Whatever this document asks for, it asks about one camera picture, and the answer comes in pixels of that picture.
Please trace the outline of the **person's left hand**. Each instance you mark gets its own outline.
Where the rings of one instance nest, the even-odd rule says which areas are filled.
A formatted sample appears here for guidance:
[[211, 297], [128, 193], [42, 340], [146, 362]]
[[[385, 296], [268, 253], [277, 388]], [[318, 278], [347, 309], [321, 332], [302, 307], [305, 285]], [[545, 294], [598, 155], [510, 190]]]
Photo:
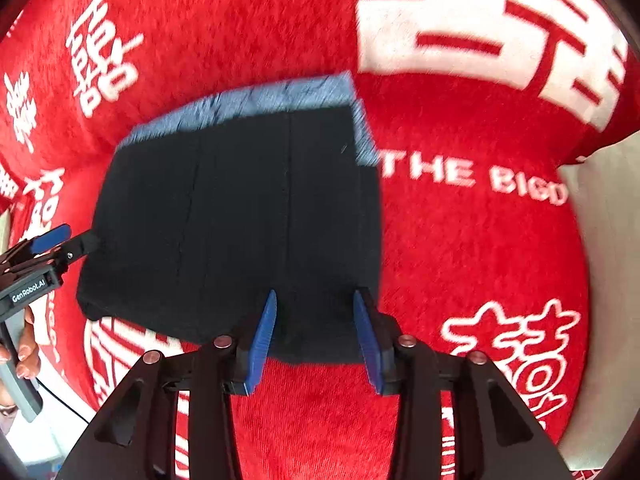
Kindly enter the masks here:
[[[39, 346], [35, 338], [34, 321], [32, 308], [27, 307], [24, 311], [24, 328], [20, 343], [17, 345], [18, 364], [16, 366], [16, 374], [18, 378], [35, 379], [40, 373], [41, 361]], [[9, 359], [11, 359], [11, 353], [1, 345], [1, 364], [6, 364]], [[15, 402], [12, 396], [1, 382], [1, 407], [14, 408], [14, 406]]]

